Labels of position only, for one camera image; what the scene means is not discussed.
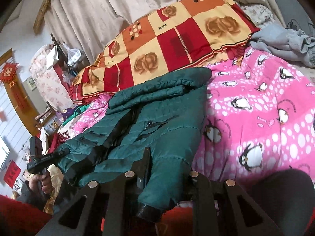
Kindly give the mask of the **person's left hand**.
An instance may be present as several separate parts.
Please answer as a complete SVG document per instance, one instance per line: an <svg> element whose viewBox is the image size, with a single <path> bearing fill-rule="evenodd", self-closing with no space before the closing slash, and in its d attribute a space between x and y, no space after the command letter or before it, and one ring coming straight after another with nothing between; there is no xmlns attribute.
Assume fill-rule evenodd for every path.
<svg viewBox="0 0 315 236"><path fill-rule="evenodd" d="M30 178L28 186L34 193L43 192L45 194L50 194L54 190L49 171L46 171L43 175L34 174Z"/></svg>

